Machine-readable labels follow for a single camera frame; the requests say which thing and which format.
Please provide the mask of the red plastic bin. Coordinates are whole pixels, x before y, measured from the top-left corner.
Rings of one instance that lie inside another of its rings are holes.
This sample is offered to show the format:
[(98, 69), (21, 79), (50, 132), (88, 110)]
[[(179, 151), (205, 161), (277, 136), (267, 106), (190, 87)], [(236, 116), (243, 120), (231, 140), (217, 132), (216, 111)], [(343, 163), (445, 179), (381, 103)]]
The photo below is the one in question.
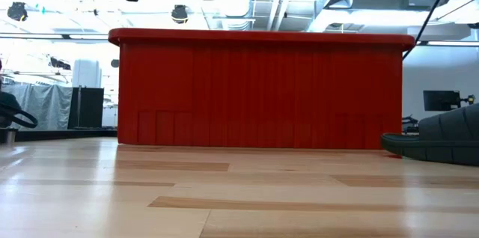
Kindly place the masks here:
[(122, 144), (375, 150), (401, 131), (400, 34), (116, 28)]

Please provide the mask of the black hanging spotlight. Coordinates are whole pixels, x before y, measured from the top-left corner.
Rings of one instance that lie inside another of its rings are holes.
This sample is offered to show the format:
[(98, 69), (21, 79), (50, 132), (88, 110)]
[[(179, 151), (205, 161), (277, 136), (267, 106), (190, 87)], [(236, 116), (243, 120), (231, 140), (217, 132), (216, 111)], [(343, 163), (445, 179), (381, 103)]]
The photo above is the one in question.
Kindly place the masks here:
[(17, 22), (24, 22), (28, 18), (28, 12), (25, 9), (25, 2), (15, 1), (7, 9), (7, 16)]
[(186, 24), (189, 20), (186, 6), (184, 4), (176, 4), (171, 12), (171, 18), (177, 24)]

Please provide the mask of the white cabinet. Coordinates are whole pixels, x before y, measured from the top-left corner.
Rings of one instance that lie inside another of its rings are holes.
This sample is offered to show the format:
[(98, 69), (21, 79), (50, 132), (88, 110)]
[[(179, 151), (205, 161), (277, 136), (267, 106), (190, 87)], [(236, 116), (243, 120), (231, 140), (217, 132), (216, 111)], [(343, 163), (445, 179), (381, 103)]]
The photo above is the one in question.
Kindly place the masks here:
[(101, 88), (102, 69), (99, 61), (77, 59), (72, 69), (73, 87)]

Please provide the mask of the black cabinet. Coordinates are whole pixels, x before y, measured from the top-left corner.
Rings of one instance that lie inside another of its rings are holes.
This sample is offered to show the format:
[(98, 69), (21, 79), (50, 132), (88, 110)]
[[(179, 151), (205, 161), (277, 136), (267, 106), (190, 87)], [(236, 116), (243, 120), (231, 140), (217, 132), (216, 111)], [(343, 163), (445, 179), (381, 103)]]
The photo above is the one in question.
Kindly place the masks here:
[(68, 129), (102, 127), (103, 88), (73, 88)]

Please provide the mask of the grey cloth cover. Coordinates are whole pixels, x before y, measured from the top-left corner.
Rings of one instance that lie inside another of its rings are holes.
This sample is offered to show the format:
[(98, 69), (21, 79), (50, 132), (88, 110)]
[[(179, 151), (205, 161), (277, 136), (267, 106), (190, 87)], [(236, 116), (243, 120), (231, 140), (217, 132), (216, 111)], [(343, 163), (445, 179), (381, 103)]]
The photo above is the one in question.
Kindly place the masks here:
[(66, 130), (70, 117), (73, 88), (60, 85), (6, 85), (2, 91), (13, 94), (21, 109), (38, 120), (34, 130)]

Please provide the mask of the long ceiling light strip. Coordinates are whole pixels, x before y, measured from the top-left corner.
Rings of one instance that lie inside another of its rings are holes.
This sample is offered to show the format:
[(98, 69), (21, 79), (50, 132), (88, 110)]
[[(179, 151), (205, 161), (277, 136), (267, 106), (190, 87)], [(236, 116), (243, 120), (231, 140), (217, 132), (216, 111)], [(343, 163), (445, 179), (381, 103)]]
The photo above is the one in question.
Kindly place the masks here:
[(418, 41), (418, 46), (477, 47), (479, 41), (425, 40)]

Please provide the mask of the black computer monitor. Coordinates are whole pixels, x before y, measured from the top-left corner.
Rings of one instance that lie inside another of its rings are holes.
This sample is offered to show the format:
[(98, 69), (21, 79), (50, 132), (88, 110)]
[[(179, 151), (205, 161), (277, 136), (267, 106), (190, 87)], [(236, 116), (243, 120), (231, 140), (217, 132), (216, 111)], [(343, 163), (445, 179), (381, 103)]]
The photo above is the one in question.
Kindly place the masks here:
[(447, 112), (461, 106), (459, 91), (423, 91), (424, 110)]

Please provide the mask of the black slide sandal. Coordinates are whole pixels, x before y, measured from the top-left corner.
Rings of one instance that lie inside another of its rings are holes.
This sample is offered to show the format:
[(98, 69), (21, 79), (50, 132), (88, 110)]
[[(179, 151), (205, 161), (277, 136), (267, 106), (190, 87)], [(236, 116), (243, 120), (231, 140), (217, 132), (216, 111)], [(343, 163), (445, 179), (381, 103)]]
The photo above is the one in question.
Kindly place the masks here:
[(381, 145), (410, 159), (479, 166), (479, 103), (420, 120), (417, 135), (383, 134)]

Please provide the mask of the black aluminium table frame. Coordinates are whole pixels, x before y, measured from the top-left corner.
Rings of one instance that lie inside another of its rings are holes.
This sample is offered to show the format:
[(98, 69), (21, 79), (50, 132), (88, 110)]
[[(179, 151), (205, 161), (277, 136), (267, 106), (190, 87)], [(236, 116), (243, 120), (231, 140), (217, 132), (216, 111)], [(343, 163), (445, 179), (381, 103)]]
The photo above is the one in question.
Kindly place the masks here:
[(19, 131), (16, 134), (15, 142), (25, 141), (48, 141), (70, 138), (97, 138), (116, 137), (116, 129), (69, 129), (69, 130), (35, 130)]

